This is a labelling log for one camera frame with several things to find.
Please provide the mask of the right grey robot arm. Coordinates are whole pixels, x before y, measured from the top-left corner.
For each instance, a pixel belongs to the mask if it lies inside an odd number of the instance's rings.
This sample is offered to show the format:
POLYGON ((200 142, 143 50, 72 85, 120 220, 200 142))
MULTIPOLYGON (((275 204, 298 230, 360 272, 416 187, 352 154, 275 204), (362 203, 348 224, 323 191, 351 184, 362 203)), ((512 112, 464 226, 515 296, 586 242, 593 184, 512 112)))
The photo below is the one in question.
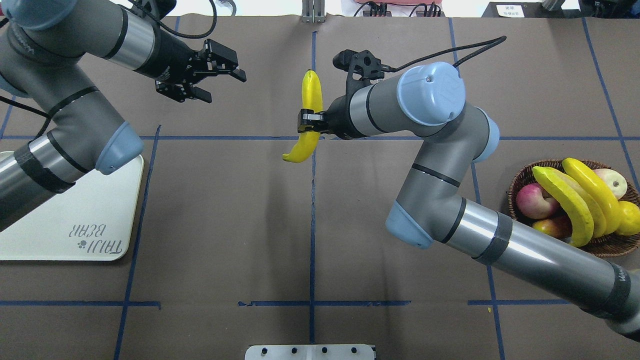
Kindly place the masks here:
POLYGON ((307 71, 300 137, 328 133, 350 140, 414 133, 423 143, 387 217, 391 234, 422 249, 446 244, 569 301, 638 341, 639 272, 580 249, 595 235, 591 207, 602 211, 604 235, 622 232, 624 214, 609 185, 574 158, 562 160, 564 175, 546 166, 532 169, 535 180, 569 215, 570 243, 467 200, 458 189, 470 165, 496 150, 498 126, 466 102, 466 87, 452 64, 416 66, 383 80, 386 71, 374 63, 350 64, 346 94, 326 111, 319 77, 307 71))

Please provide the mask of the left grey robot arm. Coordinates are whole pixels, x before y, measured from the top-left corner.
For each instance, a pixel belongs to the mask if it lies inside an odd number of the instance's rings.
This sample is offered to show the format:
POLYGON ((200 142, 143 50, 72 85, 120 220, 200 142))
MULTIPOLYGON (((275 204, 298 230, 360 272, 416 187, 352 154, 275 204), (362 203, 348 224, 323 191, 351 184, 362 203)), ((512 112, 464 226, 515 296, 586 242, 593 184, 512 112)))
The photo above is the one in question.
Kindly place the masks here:
POLYGON ((40 107, 45 124, 1 162, 1 229, 96 170, 109 175, 142 153, 133 127, 79 67, 86 54, 154 80, 179 103, 211 102, 197 86, 229 75, 246 82, 236 51, 209 39, 200 50, 162 19, 174 0, 3 0, 1 89, 40 107))

